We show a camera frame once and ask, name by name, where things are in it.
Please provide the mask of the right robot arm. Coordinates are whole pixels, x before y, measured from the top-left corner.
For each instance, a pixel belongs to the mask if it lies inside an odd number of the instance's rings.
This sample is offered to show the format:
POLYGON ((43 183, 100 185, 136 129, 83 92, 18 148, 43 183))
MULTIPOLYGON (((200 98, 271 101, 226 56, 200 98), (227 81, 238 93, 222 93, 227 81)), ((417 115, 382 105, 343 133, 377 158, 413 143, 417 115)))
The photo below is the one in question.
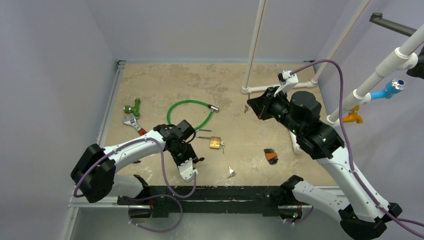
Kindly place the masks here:
POLYGON ((308 91, 297 91, 291 98, 276 87, 247 100, 260 120, 275 119, 296 137, 300 148, 321 165, 337 183, 343 196, 337 196, 291 176, 280 187, 280 196, 288 204, 307 203, 339 222, 344 232, 355 240, 379 238, 387 222, 398 217, 402 208, 388 202, 371 187, 359 182, 360 171, 349 163, 348 149, 337 131, 320 119, 321 104, 308 91))

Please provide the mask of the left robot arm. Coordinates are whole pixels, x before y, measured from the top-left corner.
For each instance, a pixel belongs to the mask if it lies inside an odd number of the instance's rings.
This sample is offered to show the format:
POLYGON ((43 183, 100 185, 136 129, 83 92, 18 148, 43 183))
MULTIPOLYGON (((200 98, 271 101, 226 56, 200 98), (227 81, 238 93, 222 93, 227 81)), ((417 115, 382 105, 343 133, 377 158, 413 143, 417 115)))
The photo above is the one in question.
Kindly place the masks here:
POLYGON ((196 130, 188 121, 177 125, 160 124, 147 133, 124 143, 100 147, 89 145, 70 173, 75 183, 73 196, 84 197, 96 203, 106 196, 129 197, 138 205, 149 199, 147 182, 138 175, 122 176, 117 173, 124 167, 145 157, 160 154, 165 164, 165 152, 169 152, 178 173, 185 182, 196 179, 195 164, 204 160, 198 157, 191 141, 196 130))

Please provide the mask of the large brass padlock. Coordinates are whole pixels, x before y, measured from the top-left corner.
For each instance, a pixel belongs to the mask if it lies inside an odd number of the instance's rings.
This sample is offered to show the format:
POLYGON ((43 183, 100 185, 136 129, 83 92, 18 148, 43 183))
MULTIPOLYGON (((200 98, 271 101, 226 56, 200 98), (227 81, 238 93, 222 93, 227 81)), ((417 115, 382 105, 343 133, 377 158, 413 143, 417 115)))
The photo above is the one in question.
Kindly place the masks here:
POLYGON ((209 129, 197 129, 196 130, 196 137, 199 139, 205 139, 209 140, 209 147, 211 149, 220 149, 222 147, 222 139, 219 136, 203 136, 200 134, 200 132, 207 132, 210 133, 212 130, 209 129))

